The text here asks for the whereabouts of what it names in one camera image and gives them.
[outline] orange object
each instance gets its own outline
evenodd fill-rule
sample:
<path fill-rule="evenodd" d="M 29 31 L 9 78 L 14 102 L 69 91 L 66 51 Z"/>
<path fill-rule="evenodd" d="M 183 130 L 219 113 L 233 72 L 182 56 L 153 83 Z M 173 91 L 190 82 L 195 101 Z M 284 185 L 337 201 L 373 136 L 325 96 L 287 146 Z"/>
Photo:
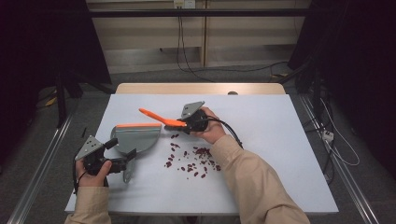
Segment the orange object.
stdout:
<path fill-rule="evenodd" d="M 148 111 L 147 109 L 144 108 L 139 108 L 139 111 L 142 112 L 143 114 L 151 117 L 152 119 L 156 119 L 159 122 L 162 122 L 164 125 L 168 126 L 173 126 L 173 127 L 185 127 L 186 122 L 177 120 L 177 119 L 164 119 L 163 117 L 156 115 L 152 113 L 151 111 Z"/>

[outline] metal frame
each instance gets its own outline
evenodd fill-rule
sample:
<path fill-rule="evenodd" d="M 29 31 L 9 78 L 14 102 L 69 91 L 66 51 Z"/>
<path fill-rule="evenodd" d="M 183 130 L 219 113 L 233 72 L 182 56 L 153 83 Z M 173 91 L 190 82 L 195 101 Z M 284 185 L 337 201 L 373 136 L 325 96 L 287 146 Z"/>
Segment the metal frame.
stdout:
<path fill-rule="evenodd" d="M 39 11 L 40 14 L 58 16 L 90 16 L 92 18 L 121 17 L 306 17 L 323 15 L 332 10 L 319 8 L 271 8 L 271 9 L 93 9 L 88 12 L 72 10 Z"/>
<path fill-rule="evenodd" d="M 306 110 L 306 113 L 308 114 L 309 118 L 312 119 L 312 122 L 315 126 L 316 129 L 319 129 L 320 125 L 318 124 L 317 120 L 315 119 L 315 113 L 312 111 L 313 105 L 311 101 L 307 98 L 307 96 L 300 95 L 300 99 L 304 105 L 304 108 Z M 320 141 L 323 141 L 326 150 L 328 153 L 331 151 L 331 146 L 327 141 L 324 141 L 321 139 L 321 134 L 320 131 L 318 131 L 318 137 L 320 138 Z M 336 147 L 333 148 L 334 151 L 338 153 L 338 150 Z M 357 209 L 361 213 L 361 217 L 364 220 L 364 223 L 366 224 L 378 224 L 379 221 L 377 217 L 375 216 L 375 212 L 370 205 L 369 201 L 367 200 L 366 196 L 364 193 L 361 191 L 361 188 L 359 187 L 358 183 L 355 181 L 353 178 L 352 174 L 349 172 L 349 169 L 347 166 L 339 161 L 337 157 L 334 155 L 334 153 L 331 154 L 331 159 L 334 164 L 335 169 L 337 170 L 338 174 L 341 176 L 341 179 L 344 182 L 344 185 L 346 186 L 347 191 L 350 194 L 350 197 L 352 198 L 353 202 L 355 203 Z"/>
<path fill-rule="evenodd" d="M 64 121 L 64 124 L 55 131 L 55 134 L 52 137 L 51 142 L 49 143 L 49 147 L 47 148 L 47 151 L 43 155 L 40 164 L 35 170 L 35 174 L 30 180 L 25 191 L 23 192 L 7 224 L 23 223 L 24 220 L 26 219 L 29 210 L 33 205 L 33 202 L 35 201 L 35 197 L 37 193 L 40 191 L 41 185 L 44 179 L 46 178 L 47 172 L 50 169 L 50 166 L 56 155 L 56 152 L 58 151 L 58 148 L 60 147 L 62 140 L 64 139 L 64 135 L 66 134 L 67 129 L 69 128 L 71 119 L 73 118 L 73 115 L 75 114 L 78 108 L 78 102 L 79 100 L 76 100 L 74 102 L 69 115 Z"/>

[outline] power outlet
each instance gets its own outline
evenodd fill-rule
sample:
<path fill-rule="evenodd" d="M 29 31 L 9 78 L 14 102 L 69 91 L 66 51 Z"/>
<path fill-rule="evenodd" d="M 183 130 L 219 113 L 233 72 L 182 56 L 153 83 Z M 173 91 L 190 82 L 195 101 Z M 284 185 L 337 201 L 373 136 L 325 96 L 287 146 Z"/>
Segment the power outlet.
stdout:
<path fill-rule="evenodd" d="M 334 133 L 324 130 L 322 133 L 322 139 L 330 143 L 334 139 Z"/>
<path fill-rule="evenodd" d="M 174 0 L 175 8 L 184 8 L 184 0 Z"/>
<path fill-rule="evenodd" d="M 184 1 L 184 8 L 195 8 L 195 0 Z"/>

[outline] beige sleeve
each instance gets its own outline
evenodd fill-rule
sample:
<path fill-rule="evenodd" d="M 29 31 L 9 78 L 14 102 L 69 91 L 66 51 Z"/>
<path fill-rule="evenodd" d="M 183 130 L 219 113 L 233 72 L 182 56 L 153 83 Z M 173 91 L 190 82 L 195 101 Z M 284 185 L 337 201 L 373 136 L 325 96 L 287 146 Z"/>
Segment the beige sleeve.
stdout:
<path fill-rule="evenodd" d="M 108 188 L 80 187 L 74 214 L 67 216 L 65 224 L 69 223 L 101 223 L 110 224 L 107 212 Z"/>
<path fill-rule="evenodd" d="M 242 223 L 309 223 L 276 171 L 258 155 L 238 146 L 230 135 L 221 137 L 210 153 L 236 199 Z"/>

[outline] black cable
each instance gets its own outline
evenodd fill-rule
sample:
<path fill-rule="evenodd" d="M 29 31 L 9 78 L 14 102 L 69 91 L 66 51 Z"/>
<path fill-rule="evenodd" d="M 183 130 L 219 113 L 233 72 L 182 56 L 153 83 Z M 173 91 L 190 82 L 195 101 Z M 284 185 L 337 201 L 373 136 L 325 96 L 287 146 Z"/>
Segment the black cable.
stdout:
<path fill-rule="evenodd" d="M 76 175 L 76 156 L 78 155 L 79 151 L 81 150 L 81 147 L 77 150 L 75 153 L 75 156 L 73 157 L 73 186 L 75 191 L 73 192 L 74 194 L 77 195 L 78 192 L 78 181 L 77 181 L 77 175 Z"/>
<path fill-rule="evenodd" d="M 203 78 L 203 77 L 199 77 L 197 76 L 195 73 L 196 72 L 206 72 L 206 71 L 222 71 L 222 72 L 255 72 L 255 71 L 260 71 L 266 68 L 270 68 L 272 70 L 272 67 L 274 65 L 277 64 L 281 64 L 281 63 L 288 63 L 288 62 L 278 62 L 278 63 L 273 63 L 270 65 L 266 65 L 264 67 L 260 67 L 260 68 L 252 68 L 252 69 L 245 69 L 245 70 L 238 70 L 238 69 L 225 69 L 225 68 L 205 68 L 205 69 L 197 69 L 197 70 L 192 70 L 189 62 L 187 60 L 187 55 L 186 55 L 186 49 L 185 49 L 185 45 L 184 45 L 184 32 L 183 32 L 183 20 L 181 19 L 181 17 L 178 18 L 179 19 L 179 24 L 178 24 L 178 41 L 177 41 L 177 66 L 178 68 L 183 71 L 183 72 L 187 72 L 187 73 L 193 73 L 196 77 L 203 79 L 205 81 L 210 81 L 210 82 L 214 82 L 213 80 L 207 79 L 207 78 Z M 179 60 L 178 60 L 178 53 L 179 53 L 179 49 L 180 49 L 180 38 L 181 38 L 181 42 L 182 42 L 182 48 L 183 48 L 183 53 L 184 53 L 184 59 L 186 61 L 186 64 L 189 68 L 189 70 L 185 70 L 183 68 L 181 68 Z"/>
<path fill-rule="evenodd" d="M 78 179 L 78 182 L 77 183 L 79 183 L 79 181 L 81 180 L 81 178 L 85 175 L 85 174 L 87 174 L 87 171 L 85 171 L 84 173 L 82 173 L 82 175 L 79 177 L 79 179 Z"/>
<path fill-rule="evenodd" d="M 185 61 L 186 61 L 187 67 L 189 68 L 189 71 L 186 71 L 186 70 L 182 69 L 181 66 L 180 66 L 180 63 L 179 63 L 179 61 L 178 61 L 178 50 L 180 49 L 180 37 L 181 37 L 181 42 L 182 42 L 182 45 L 183 45 L 184 59 L 185 59 Z M 195 77 L 198 77 L 198 78 L 201 79 L 201 80 L 205 80 L 205 81 L 208 81 L 208 82 L 215 82 L 215 81 L 213 81 L 213 80 L 210 80 L 210 79 L 207 79 L 207 78 L 204 78 L 204 77 L 199 77 L 199 76 L 196 75 L 196 74 L 192 71 L 192 69 L 190 68 L 189 61 L 187 60 L 186 48 L 184 47 L 183 20 L 181 19 L 181 17 L 178 17 L 177 66 L 178 66 L 178 68 L 179 68 L 181 71 L 183 71 L 183 72 L 190 72 L 190 73 L 192 73 Z"/>
<path fill-rule="evenodd" d="M 326 105 L 326 107 L 328 108 L 328 111 L 329 111 L 329 121 L 330 121 L 330 120 L 333 119 L 332 106 L 330 105 L 330 94 L 329 94 L 327 91 L 325 91 L 325 92 L 326 92 L 326 99 L 323 100 L 323 99 L 321 98 L 321 102 L 324 103 L 324 104 Z M 332 125 L 332 123 L 331 123 L 330 129 L 331 129 L 331 132 L 334 133 L 334 126 Z M 324 141 L 322 141 L 322 144 L 323 144 L 324 148 L 325 148 L 326 151 L 327 151 L 327 148 L 326 148 L 326 145 L 324 144 Z M 330 143 L 330 148 L 334 148 L 334 144 L 335 144 L 335 139 L 333 139 L 333 140 L 331 141 L 331 143 Z M 334 180 L 335 171 L 334 171 L 334 164 L 333 164 L 332 159 L 331 159 L 332 150 L 327 151 L 327 153 L 328 153 L 328 155 L 327 155 L 327 159 L 326 159 L 325 165 L 324 165 L 323 168 L 322 168 L 322 173 L 323 173 L 323 174 L 326 173 L 327 167 L 328 167 L 328 165 L 329 165 L 329 163 L 330 163 L 330 164 L 332 165 L 332 176 L 329 177 L 329 181 L 327 182 L 328 185 L 330 185 L 330 184 L 332 183 L 332 181 Z"/>
<path fill-rule="evenodd" d="M 211 116 L 207 116 L 207 117 L 208 117 L 208 119 L 200 119 L 199 122 L 203 122 L 203 121 L 207 121 L 208 120 L 208 121 L 216 121 L 216 122 L 221 123 L 222 125 L 224 125 L 224 127 L 226 127 L 228 129 L 228 131 L 230 131 L 231 135 L 233 136 L 235 141 L 238 143 L 238 145 L 241 148 L 243 148 L 241 140 L 239 140 L 238 135 L 236 135 L 236 132 L 233 130 L 233 128 L 228 123 L 222 121 L 221 119 L 216 119 L 216 118 L 211 117 Z"/>

